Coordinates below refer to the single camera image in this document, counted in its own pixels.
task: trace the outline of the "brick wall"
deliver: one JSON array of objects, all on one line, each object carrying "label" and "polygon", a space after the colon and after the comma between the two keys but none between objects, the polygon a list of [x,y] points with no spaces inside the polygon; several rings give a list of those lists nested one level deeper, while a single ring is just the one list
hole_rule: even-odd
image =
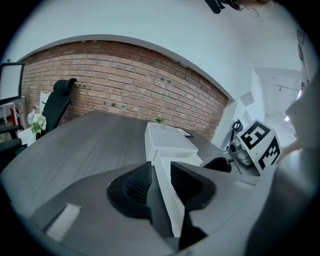
[{"label": "brick wall", "polygon": [[39,105],[57,80],[77,78],[61,123],[97,110],[197,131],[211,139],[227,97],[212,83],[170,58],[114,41],[73,42],[23,60],[26,109]]}]

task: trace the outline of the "chair headrest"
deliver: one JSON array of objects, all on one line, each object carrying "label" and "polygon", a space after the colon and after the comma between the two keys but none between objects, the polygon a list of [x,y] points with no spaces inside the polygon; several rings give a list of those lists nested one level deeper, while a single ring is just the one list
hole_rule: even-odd
[{"label": "chair headrest", "polygon": [[77,81],[76,78],[70,78],[69,80],[59,80],[55,82],[53,91],[58,95],[68,95],[72,89],[72,85]]}]

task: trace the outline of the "gray table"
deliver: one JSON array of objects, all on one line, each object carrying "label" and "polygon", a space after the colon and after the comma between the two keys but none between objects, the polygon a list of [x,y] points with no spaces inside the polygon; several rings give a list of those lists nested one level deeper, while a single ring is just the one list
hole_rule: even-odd
[{"label": "gray table", "polygon": [[[19,154],[1,173],[12,205],[30,217],[75,181],[146,161],[147,122],[94,111],[57,127]],[[218,149],[194,131],[190,141],[205,160]]]}]

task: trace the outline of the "black office chair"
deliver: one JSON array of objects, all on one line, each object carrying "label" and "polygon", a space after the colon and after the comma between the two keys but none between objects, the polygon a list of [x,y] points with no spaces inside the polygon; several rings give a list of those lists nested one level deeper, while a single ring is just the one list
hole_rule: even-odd
[{"label": "black office chair", "polygon": [[41,136],[58,126],[71,100],[70,91],[76,81],[76,78],[70,78],[59,80],[54,84],[53,92],[49,95],[43,108],[42,114],[46,118],[46,129],[41,132]]}]

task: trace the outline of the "flower bouquet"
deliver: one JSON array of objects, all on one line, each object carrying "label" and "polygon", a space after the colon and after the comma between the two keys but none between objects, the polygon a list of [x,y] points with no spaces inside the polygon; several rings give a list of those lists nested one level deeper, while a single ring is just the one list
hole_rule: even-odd
[{"label": "flower bouquet", "polygon": [[36,141],[36,135],[41,134],[41,131],[46,130],[47,120],[42,113],[37,109],[28,114],[28,124],[31,125],[31,132],[33,134],[33,142]]}]

